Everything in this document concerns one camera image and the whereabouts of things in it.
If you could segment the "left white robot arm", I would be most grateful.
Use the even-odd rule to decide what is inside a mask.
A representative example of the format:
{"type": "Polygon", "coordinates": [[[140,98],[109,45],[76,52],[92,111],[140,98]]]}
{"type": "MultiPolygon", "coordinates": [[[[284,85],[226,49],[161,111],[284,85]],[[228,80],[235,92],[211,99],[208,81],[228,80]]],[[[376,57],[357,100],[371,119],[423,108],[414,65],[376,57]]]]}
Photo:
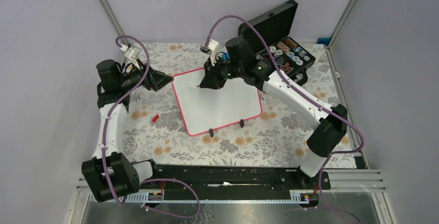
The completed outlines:
{"type": "Polygon", "coordinates": [[[127,72],[112,59],[96,66],[100,77],[97,85],[100,130],[92,158],[82,163],[81,173],[97,202],[123,203],[128,195],[139,191],[141,183],[147,188],[160,183],[161,175],[153,159],[130,162],[123,154],[123,128],[128,117],[130,90],[139,85],[158,91],[170,84],[173,77],[147,69],[142,62],[139,66],[127,72]]]}

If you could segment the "pink framed whiteboard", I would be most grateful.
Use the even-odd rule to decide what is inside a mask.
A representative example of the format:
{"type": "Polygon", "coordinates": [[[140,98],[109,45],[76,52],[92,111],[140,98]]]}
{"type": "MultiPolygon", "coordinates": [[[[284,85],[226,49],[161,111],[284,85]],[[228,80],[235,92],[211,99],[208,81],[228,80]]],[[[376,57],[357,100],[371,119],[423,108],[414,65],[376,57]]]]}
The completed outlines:
{"type": "Polygon", "coordinates": [[[172,82],[183,124],[189,136],[197,136],[262,114],[259,90],[241,78],[227,80],[221,89],[189,89],[199,85],[204,69],[175,75],[172,82]]]}

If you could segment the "red marker cap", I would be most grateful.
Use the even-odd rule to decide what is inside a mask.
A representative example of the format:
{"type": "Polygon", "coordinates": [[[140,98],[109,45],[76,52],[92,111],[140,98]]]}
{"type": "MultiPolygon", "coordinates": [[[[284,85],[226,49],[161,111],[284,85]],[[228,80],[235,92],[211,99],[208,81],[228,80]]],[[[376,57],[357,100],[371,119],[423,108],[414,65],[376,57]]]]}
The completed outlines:
{"type": "Polygon", "coordinates": [[[158,114],[155,115],[152,119],[152,122],[155,123],[158,120],[158,118],[159,118],[159,115],[158,114]]]}

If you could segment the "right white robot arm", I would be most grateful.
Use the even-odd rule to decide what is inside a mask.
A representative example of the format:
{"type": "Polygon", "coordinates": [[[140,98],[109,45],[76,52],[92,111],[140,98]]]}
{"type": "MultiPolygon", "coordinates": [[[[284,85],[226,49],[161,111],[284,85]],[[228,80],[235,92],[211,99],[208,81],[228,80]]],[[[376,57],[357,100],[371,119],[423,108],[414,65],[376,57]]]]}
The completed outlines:
{"type": "Polygon", "coordinates": [[[208,58],[199,87],[221,89],[227,80],[240,78],[302,117],[313,133],[307,140],[310,152],[299,167],[297,182],[302,188],[311,188],[317,183],[318,172],[347,133],[347,109],[341,104],[333,107],[304,90],[279,67],[271,52],[266,56],[255,55],[250,44],[240,37],[227,41],[226,50],[226,57],[220,57],[219,43],[212,39],[200,46],[208,58]]]}

